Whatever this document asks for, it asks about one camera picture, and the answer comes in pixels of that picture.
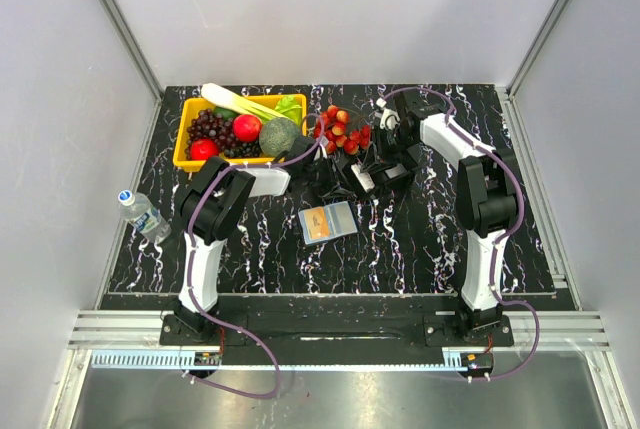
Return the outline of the black card holder wallet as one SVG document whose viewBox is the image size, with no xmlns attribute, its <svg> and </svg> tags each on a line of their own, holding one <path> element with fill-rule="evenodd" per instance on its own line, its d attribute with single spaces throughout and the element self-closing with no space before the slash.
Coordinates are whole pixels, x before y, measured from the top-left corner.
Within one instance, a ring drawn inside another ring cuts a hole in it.
<svg viewBox="0 0 640 429">
<path fill-rule="evenodd" d="M 331 235 L 328 238 L 321 239 L 320 241 L 309 242 L 307 240 L 307 237 L 305 234 L 306 230 L 303 228 L 303 224 L 301 221 L 302 217 L 300 215 L 302 211 L 306 210 L 304 209 L 298 213 L 298 217 L 301 224 L 302 236 L 304 239 L 304 243 L 306 245 L 313 245 L 321 242 L 330 241 L 343 236 L 355 234 L 358 231 L 356 222 L 348 201 L 341 201 L 341 202 L 331 203 L 328 205 L 318 206 L 318 207 L 323 207 L 325 209 L 326 215 L 328 216 Z"/>
</svg>

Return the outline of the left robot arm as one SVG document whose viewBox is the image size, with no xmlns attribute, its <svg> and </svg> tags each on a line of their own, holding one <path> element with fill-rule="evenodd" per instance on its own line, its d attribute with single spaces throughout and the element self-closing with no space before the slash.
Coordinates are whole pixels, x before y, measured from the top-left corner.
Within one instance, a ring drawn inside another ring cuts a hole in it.
<svg viewBox="0 0 640 429">
<path fill-rule="evenodd" d="M 321 201 L 353 194 L 321 142 L 298 136 L 290 149 L 262 164 L 231 164 L 212 156 L 178 196 L 186 256 L 174 317 L 193 343 L 205 344 L 215 336 L 212 310 L 218 303 L 221 253 L 247 202 L 280 197 L 299 187 Z"/>
</svg>

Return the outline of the brown credit card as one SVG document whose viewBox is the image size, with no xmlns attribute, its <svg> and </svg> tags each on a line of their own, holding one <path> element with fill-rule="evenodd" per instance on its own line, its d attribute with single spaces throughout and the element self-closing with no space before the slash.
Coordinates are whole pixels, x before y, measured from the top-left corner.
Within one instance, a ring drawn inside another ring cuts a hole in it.
<svg viewBox="0 0 640 429">
<path fill-rule="evenodd" d="M 309 242 L 320 241 L 331 235 L 328 216 L 323 207 L 306 209 L 300 213 L 303 228 Z"/>
</svg>

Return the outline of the black card box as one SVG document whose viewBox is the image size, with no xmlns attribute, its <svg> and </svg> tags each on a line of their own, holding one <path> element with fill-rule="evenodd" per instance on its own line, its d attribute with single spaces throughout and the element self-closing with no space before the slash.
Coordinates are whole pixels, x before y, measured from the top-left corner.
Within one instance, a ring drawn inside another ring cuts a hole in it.
<svg viewBox="0 0 640 429">
<path fill-rule="evenodd" d="M 394 190 L 403 190 L 410 185 L 415 177 L 415 171 L 407 171 L 402 165 L 385 169 L 374 162 L 373 152 L 368 151 L 358 156 L 349 156 L 338 160 L 338 170 L 344 185 L 347 185 L 353 194 L 361 200 L 373 199 L 384 196 Z M 370 174 L 375 183 L 375 190 L 365 194 L 357 185 L 351 172 L 351 166 L 359 163 L 362 170 Z"/>
</svg>

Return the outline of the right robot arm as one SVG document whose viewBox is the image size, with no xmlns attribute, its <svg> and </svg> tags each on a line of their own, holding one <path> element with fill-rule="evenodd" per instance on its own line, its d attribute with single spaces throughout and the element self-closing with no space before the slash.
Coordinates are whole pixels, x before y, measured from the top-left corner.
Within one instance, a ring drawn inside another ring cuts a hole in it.
<svg viewBox="0 0 640 429">
<path fill-rule="evenodd" d="M 375 115 L 374 134 L 385 163 L 422 144 L 457 167 L 455 211 L 467 231 L 468 248 L 453 328 L 462 342 L 480 343 L 501 324 L 502 260 L 524 217 L 514 154 L 481 142 L 445 114 L 411 112 L 401 118 L 385 109 Z"/>
</svg>

